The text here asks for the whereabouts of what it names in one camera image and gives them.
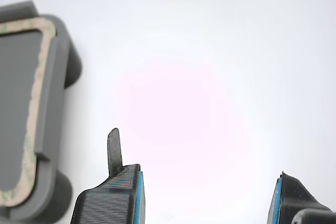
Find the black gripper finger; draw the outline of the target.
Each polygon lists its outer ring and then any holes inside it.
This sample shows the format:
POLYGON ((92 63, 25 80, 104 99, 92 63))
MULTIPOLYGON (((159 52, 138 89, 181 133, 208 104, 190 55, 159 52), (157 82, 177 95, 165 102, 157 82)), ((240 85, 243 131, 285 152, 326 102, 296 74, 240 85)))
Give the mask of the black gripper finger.
POLYGON ((78 196, 71 223, 144 224, 143 172, 139 164, 122 164, 118 128, 108 134, 107 152, 109 177, 78 196))
POLYGON ((319 203, 295 177, 281 173, 270 204, 267 223, 335 223, 335 212, 319 203))

